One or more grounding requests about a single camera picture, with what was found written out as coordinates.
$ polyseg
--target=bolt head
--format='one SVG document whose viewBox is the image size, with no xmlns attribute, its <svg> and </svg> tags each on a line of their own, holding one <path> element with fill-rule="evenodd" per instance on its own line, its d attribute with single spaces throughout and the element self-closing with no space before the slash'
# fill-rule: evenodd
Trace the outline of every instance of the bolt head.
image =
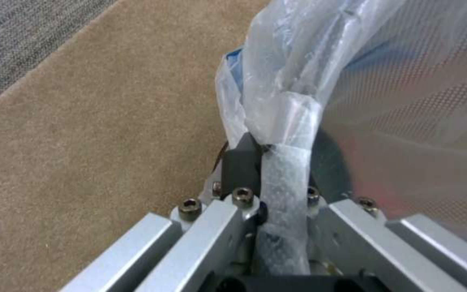
<svg viewBox="0 0 467 292">
<path fill-rule="evenodd" d="M 365 211 L 367 211 L 370 214 L 374 214 L 378 211 L 378 205 L 376 204 L 376 201 L 374 201 L 371 198 L 358 197 L 356 198 L 356 203 L 358 203 L 360 207 L 362 207 Z"/>
<path fill-rule="evenodd" d="M 253 191 L 247 187 L 237 187 L 232 192 L 232 202 L 239 208 L 249 208 L 253 204 Z"/>
<path fill-rule="evenodd" d="M 194 221 L 201 214 L 201 201 L 193 198 L 186 199 L 178 205 L 178 213 L 180 218 L 185 221 Z"/>
<path fill-rule="evenodd" d="M 312 206 L 320 201 L 320 191 L 316 187 L 307 187 L 307 204 Z"/>
<path fill-rule="evenodd" d="M 221 181 L 214 181 L 212 183 L 212 196 L 214 198 L 221 197 Z"/>
</svg>

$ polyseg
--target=metal frame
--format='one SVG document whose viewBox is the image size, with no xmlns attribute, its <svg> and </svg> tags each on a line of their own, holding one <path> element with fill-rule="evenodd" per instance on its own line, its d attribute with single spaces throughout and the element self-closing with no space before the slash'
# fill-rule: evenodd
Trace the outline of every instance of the metal frame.
<svg viewBox="0 0 467 292">
<path fill-rule="evenodd" d="M 387 227 L 467 287 L 467 243 L 423 215 L 390 221 Z"/>
<path fill-rule="evenodd" d="M 197 291 L 234 259 L 245 231 L 241 211 L 214 200 L 136 291 Z"/>
<path fill-rule="evenodd" d="M 321 255 L 344 274 L 371 273 L 393 291 L 467 291 L 353 201 L 320 209 Z"/>
<path fill-rule="evenodd" d="M 147 214 L 61 291 L 130 291 L 182 234 L 181 226 Z"/>
</svg>

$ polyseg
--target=beige carpet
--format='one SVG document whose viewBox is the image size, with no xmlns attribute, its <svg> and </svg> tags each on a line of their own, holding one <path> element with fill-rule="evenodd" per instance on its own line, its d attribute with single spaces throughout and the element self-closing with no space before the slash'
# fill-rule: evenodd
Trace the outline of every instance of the beige carpet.
<svg viewBox="0 0 467 292">
<path fill-rule="evenodd" d="M 214 76 L 266 0 L 120 0 L 0 96 L 0 290 L 58 290 L 225 140 Z"/>
</svg>

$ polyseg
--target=carpet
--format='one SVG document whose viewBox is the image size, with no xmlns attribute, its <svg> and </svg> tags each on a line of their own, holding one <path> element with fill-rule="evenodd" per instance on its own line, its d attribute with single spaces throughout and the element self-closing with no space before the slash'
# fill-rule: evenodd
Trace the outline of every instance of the carpet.
<svg viewBox="0 0 467 292">
<path fill-rule="evenodd" d="M 0 94 L 115 0 L 0 0 Z"/>
<path fill-rule="evenodd" d="M 214 93 L 265 0 L 119 0 L 0 96 L 0 290 L 58 290 L 146 213 L 195 198 Z"/>
</svg>

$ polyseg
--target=plastic bag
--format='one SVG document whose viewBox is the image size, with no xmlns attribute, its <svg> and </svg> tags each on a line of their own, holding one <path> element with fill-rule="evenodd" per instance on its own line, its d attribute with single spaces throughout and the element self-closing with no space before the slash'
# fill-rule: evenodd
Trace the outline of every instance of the plastic bag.
<svg viewBox="0 0 467 292">
<path fill-rule="evenodd" d="M 320 121 L 354 193 L 390 217 L 434 218 L 438 204 L 467 202 L 467 1 L 273 0 L 224 57 L 216 90 L 230 147 L 246 131 L 274 146 L 256 243 L 265 272 L 309 273 L 306 187 Z"/>
</svg>

